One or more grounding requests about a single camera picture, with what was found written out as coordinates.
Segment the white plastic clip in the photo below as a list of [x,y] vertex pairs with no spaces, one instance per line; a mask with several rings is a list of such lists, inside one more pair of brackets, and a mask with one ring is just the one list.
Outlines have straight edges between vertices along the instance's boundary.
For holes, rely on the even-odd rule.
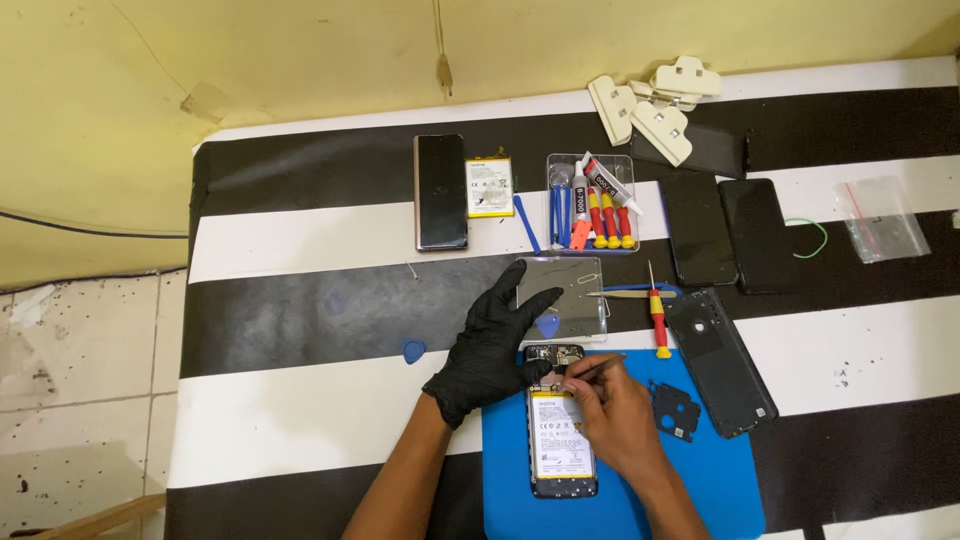
[[656,91],[682,92],[705,96],[720,95],[720,74],[704,69],[697,57],[679,57],[673,65],[662,65],[650,80]]
[[676,107],[657,109],[649,101],[641,101],[630,113],[630,121],[675,167],[693,152],[684,136],[686,116]]
[[652,86],[640,81],[627,81],[627,84],[630,85],[630,90],[636,94],[637,100],[657,100],[656,103],[654,103],[654,107],[657,109],[663,109],[664,107],[670,107],[672,105],[679,110],[691,111],[697,107],[697,100],[703,97],[700,94],[654,90]]
[[630,142],[633,129],[630,111],[636,106],[636,97],[629,86],[617,86],[609,75],[601,75],[587,85],[593,105],[600,113],[600,121],[607,130],[610,144],[617,146]]

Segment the blue silicone mat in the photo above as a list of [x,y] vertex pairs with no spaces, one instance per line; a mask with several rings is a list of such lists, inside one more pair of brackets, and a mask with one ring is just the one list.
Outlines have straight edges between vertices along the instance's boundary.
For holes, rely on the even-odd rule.
[[[679,351],[619,351],[630,374],[647,384],[666,382],[703,405]],[[757,538],[765,520],[749,435],[717,434],[701,406],[692,443],[660,432],[674,468],[716,540]],[[588,499],[544,501],[530,491],[526,405],[523,394],[483,409],[484,529],[491,540],[651,538],[639,501],[620,476],[597,460],[599,493]],[[582,516],[583,519],[571,519]]]

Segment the black glove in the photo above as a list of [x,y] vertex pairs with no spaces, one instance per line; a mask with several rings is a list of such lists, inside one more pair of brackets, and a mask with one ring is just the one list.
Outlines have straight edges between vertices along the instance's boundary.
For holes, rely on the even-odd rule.
[[455,430],[476,407],[509,398],[550,373],[550,362],[542,358],[516,365],[516,351],[537,317],[564,290],[541,291],[510,311],[516,286],[526,271],[527,261],[518,259],[477,298],[444,368],[423,386],[423,392],[437,400],[444,421]]

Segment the smartphone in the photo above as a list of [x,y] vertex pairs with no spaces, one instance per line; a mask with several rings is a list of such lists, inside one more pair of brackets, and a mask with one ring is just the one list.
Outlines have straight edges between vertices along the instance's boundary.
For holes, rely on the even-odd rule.
[[584,357],[579,345],[529,345],[523,360],[545,358],[553,371],[527,388],[530,488],[538,499],[579,499],[597,494],[597,465],[583,435],[583,416],[560,383],[566,366]]
[[719,184],[739,286],[745,294],[787,292],[799,277],[777,190],[769,179]]
[[734,438],[779,416],[716,289],[672,300],[663,314],[721,437]]
[[660,178],[677,279],[684,286],[736,281],[736,261],[727,233],[716,177],[678,171]]
[[467,162],[459,135],[414,137],[417,251],[467,248]]

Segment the white label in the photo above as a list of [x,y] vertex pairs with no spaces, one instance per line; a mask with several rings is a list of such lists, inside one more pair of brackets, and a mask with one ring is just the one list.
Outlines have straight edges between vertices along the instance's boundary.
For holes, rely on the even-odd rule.
[[467,161],[467,216],[514,215],[510,159]]
[[583,416],[571,396],[531,399],[535,476],[592,477],[593,452],[581,433]]

